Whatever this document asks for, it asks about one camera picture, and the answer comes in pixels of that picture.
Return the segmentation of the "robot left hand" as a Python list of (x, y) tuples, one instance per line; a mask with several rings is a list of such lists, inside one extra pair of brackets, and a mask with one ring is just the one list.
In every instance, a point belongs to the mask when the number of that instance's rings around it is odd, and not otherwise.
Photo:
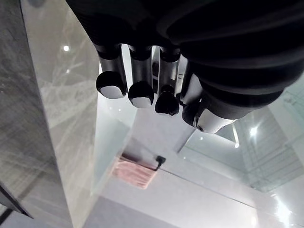
[(304, 71), (301, 0), (69, 0), (96, 88), (204, 133), (274, 102)]

